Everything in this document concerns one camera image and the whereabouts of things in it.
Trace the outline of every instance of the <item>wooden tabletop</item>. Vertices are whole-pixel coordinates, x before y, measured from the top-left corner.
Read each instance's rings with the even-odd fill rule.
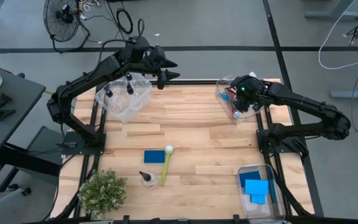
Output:
[[[106,150],[99,170],[114,170],[127,177],[124,206],[106,219],[228,219],[245,218],[236,185],[238,168],[264,163],[259,152],[255,116],[232,124],[215,97],[215,85],[170,85],[152,90],[151,102],[129,123],[107,116]],[[74,115],[89,123],[94,90],[77,99]],[[290,125],[286,106],[271,106],[274,123]],[[139,171],[160,175],[163,164],[144,164],[144,151],[174,147],[164,187],[148,189]],[[68,162],[60,174],[59,195],[52,217],[58,215],[78,189],[83,156]],[[313,213],[308,185],[298,154],[282,153],[288,188],[304,208]]]

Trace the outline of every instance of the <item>green plant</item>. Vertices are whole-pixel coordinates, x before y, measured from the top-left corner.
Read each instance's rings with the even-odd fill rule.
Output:
[[[101,218],[122,207],[126,199],[126,178],[117,177],[111,170],[95,172],[78,193],[81,206],[87,213]]]

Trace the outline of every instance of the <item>small bottle with cap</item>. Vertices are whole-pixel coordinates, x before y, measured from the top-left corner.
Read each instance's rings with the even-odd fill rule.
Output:
[[[142,182],[143,186],[153,188],[158,185],[158,177],[153,172],[142,172],[139,171],[142,178],[140,181]]]

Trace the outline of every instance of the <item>blue block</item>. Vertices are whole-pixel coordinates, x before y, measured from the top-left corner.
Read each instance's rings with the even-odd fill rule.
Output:
[[[144,163],[165,163],[165,151],[164,150],[144,151]]]
[[[246,194],[267,195],[269,182],[267,180],[246,180]]]
[[[251,202],[265,204],[266,195],[251,195]]]
[[[260,180],[259,171],[253,171],[248,173],[239,174],[241,187],[244,188],[246,180]]]

